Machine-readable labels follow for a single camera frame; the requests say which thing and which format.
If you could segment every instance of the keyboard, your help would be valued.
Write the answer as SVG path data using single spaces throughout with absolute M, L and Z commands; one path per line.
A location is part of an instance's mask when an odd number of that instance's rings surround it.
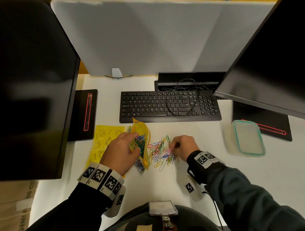
M 212 91 L 123 91 L 120 123 L 221 120 Z

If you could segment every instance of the metal clip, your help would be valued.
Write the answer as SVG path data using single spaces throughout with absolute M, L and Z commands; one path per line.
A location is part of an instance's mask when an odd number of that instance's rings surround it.
M 170 221 L 170 217 L 168 216 L 168 213 L 161 213 L 162 215 L 162 222 L 163 222 L 163 227 L 165 228 L 173 228 L 173 224 Z

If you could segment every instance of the plastic bag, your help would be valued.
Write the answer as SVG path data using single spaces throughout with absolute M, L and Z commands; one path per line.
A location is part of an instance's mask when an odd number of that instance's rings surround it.
M 142 165 L 148 169 L 151 164 L 149 154 L 147 152 L 147 147 L 150 142 L 150 131 L 145 123 L 137 121 L 135 118 L 132 119 L 134 124 L 132 126 L 131 133 L 138 132 L 139 136 L 131 142 L 130 150 L 133 151 L 137 147 L 141 149 L 139 159 Z

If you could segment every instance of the black sleeve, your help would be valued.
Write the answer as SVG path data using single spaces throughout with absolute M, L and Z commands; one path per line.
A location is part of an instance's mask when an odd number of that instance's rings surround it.
M 187 159 L 190 170 L 205 188 L 232 231 L 304 231 L 305 220 L 288 206 L 280 206 L 262 187 L 252 185 L 238 169 L 217 162 L 207 169 L 195 160 L 201 151 Z
M 67 200 L 45 214 L 27 230 L 61 231 L 92 230 L 101 226 L 101 215 L 112 201 L 103 193 L 78 183 Z

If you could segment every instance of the monitor screen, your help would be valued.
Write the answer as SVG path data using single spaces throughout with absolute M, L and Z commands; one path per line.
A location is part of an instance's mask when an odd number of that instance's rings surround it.
M 302 14 L 295 1 L 278 1 L 215 95 L 305 119 Z
M 0 3 L 0 180 L 60 178 L 79 57 L 50 6 Z

